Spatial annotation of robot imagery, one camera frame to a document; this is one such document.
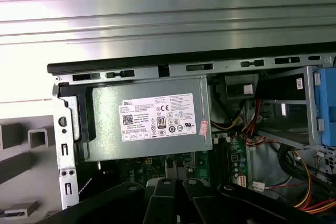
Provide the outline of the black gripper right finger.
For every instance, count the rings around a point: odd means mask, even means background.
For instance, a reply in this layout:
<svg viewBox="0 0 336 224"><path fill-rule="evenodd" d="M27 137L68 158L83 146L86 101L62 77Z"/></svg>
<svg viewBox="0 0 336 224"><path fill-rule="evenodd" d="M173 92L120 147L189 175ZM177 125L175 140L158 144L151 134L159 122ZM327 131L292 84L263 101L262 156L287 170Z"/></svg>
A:
<svg viewBox="0 0 336 224"><path fill-rule="evenodd" d="M192 178L182 185L199 223L328 223L236 184L213 189Z"/></svg>

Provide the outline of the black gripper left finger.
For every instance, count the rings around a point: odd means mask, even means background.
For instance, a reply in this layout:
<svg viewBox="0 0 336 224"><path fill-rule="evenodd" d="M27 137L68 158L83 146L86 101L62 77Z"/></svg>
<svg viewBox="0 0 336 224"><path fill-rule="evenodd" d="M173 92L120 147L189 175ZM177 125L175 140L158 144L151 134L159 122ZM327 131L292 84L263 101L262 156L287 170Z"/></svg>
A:
<svg viewBox="0 0 336 224"><path fill-rule="evenodd" d="M175 181L160 179L153 195L135 182L110 188L38 223L175 223Z"/></svg>

